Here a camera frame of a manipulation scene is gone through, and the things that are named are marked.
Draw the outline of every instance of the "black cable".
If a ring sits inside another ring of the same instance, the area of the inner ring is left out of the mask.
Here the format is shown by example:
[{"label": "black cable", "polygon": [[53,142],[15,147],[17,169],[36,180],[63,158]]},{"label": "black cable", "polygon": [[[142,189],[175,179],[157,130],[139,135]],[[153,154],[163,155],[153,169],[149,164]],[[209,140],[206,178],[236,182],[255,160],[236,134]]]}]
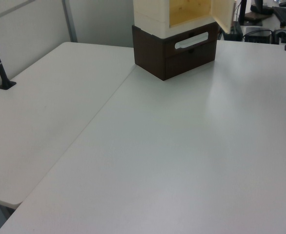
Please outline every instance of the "black cable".
[{"label": "black cable", "polygon": [[278,30],[275,30],[276,32],[277,31],[284,31],[284,32],[286,32],[286,29],[278,29]]},{"label": "black cable", "polygon": [[237,22],[237,15],[239,13],[239,6],[242,4],[242,2],[240,2],[240,4],[237,5],[237,7],[234,9],[234,11],[236,10],[236,19],[235,21]]},{"label": "black cable", "polygon": [[246,34],[243,36],[243,38],[244,38],[245,36],[248,36],[248,35],[251,35],[251,34],[254,34],[254,33],[259,33],[259,32],[271,32],[271,34],[273,33],[273,31],[270,30],[270,29],[255,30],[255,31],[251,31],[251,32],[249,32],[249,33],[246,33]]}]

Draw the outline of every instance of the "drawer handle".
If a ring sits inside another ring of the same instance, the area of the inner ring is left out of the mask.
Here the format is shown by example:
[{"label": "drawer handle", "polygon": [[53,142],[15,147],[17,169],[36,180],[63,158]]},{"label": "drawer handle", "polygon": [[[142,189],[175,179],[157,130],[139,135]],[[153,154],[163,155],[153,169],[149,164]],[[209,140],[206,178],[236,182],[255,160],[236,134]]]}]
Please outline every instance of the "drawer handle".
[{"label": "drawer handle", "polygon": [[174,48],[176,48],[176,49],[187,48],[191,45],[198,44],[198,43],[203,42],[205,40],[208,40],[208,32],[196,35],[196,36],[188,38],[186,40],[179,41],[174,45]]}]

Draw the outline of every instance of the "white table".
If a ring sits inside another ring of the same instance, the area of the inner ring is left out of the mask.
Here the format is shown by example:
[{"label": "white table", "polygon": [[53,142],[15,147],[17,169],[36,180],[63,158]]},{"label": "white table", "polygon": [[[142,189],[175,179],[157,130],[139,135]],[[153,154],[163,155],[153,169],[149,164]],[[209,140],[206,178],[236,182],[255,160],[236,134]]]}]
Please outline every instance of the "white table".
[{"label": "white table", "polygon": [[133,49],[64,43],[0,90],[0,204],[17,208],[134,68]]},{"label": "white table", "polygon": [[219,41],[167,81],[136,67],[8,233],[286,234],[286,52]]}]

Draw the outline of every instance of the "black electronic device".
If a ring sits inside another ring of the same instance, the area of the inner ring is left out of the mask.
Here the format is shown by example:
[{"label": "black electronic device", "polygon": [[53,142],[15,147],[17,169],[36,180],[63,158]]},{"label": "black electronic device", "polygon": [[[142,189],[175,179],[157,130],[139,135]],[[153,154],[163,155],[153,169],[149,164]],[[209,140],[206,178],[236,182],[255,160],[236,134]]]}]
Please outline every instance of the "black electronic device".
[{"label": "black electronic device", "polygon": [[245,42],[270,44],[270,38],[271,32],[268,28],[246,28]]},{"label": "black electronic device", "polygon": [[285,22],[286,25],[286,8],[273,6],[274,14],[280,22]]},{"label": "black electronic device", "polygon": [[280,7],[286,7],[286,1],[279,3],[279,6],[280,6]]},{"label": "black electronic device", "polygon": [[233,22],[233,26],[231,27],[231,31],[229,34],[222,31],[224,40],[231,41],[242,41],[243,40],[243,32],[240,26],[240,23],[237,21]]}]

